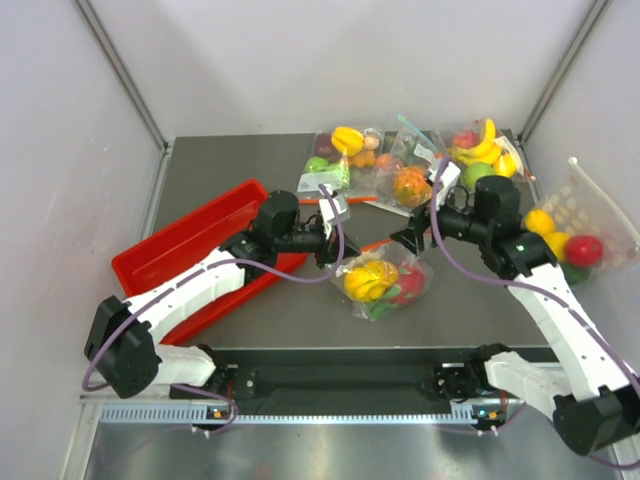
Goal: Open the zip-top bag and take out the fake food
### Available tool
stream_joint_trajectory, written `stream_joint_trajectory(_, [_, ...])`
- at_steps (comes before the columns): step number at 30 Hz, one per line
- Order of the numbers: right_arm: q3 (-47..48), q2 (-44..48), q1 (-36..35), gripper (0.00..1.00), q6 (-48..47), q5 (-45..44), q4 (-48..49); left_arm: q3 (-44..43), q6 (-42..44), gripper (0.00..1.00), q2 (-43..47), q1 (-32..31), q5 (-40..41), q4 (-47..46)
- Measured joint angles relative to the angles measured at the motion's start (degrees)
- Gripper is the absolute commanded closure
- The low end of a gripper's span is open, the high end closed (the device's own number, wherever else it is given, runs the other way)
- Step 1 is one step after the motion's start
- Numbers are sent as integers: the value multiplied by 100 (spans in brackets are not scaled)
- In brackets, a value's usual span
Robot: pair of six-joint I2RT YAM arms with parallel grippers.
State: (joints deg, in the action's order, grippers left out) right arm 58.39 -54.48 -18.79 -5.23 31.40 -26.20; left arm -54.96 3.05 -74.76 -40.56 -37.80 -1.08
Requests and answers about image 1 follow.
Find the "zip bag with bananas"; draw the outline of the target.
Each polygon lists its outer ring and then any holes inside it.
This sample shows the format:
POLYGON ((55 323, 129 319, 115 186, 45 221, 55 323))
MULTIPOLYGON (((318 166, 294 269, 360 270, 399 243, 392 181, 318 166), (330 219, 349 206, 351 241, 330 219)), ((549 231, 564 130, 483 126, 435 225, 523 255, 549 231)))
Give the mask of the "zip bag with bananas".
POLYGON ((332 283, 351 301, 355 317, 377 322, 416 303, 429 291, 433 277, 422 257, 385 240, 345 259, 332 283))

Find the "yellow fake banana bunch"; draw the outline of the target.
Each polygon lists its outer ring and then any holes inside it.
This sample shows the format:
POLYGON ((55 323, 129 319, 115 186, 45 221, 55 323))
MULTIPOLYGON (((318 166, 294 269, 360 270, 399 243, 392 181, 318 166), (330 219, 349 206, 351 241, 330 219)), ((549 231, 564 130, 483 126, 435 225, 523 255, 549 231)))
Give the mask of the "yellow fake banana bunch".
POLYGON ((344 275, 345 293, 354 301, 369 303, 380 299, 397 281, 396 266, 384 260, 367 262, 344 275))

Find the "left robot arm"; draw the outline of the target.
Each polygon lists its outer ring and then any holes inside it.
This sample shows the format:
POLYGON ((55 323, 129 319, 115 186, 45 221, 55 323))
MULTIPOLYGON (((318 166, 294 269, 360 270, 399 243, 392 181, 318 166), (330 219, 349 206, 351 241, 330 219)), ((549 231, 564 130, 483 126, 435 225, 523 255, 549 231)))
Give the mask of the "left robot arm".
POLYGON ((344 233, 347 200, 328 185, 319 187, 318 212, 303 221, 295 194, 276 190, 260 205, 248 226, 227 238, 203 259, 149 291, 120 300, 111 296, 97 307, 84 354, 89 373, 120 398, 152 385, 196 388, 216 396, 227 374, 207 347, 163 344, 174 328, 207 305, 246 292, 266 273, 292 280, 276 268, 282 254, 312 254, 319 266, 337 267, 356 257, 359 247, 344 233))

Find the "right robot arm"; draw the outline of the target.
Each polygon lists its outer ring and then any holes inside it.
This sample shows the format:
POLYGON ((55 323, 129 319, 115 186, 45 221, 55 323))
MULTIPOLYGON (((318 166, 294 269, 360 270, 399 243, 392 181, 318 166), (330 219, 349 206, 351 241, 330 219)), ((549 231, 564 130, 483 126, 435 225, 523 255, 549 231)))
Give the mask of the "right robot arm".
POLYGON ((615 354, 573 295, 559 261, 543 238, 525 230, 520 193, 501 176, 479 181, 470 207, 455 209, 436 199, 416 207, 391 240, 414 255, 427 241, 438 248, 446 237, 478 247, 491 276, 529 313, 563 371, 548 373, 514 350, 491 344, 477 348, 465 364, 476 394, 504 390, 550 420, 564 443, 587 456, 639 433, 639 378, 615 354))

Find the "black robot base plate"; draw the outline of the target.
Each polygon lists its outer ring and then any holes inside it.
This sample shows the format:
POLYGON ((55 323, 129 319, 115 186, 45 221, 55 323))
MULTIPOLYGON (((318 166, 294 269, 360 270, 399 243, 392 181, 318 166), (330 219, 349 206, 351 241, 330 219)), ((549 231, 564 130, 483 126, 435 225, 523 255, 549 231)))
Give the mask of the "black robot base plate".
POLYGON ((177 387, 172 399, 206 393, 237 402, 270 399, 277 391, 352 392, 407 389, 429 400, 493 396, 474 348, 364 347, 215 350, 217 370, 200 393, 177 387))

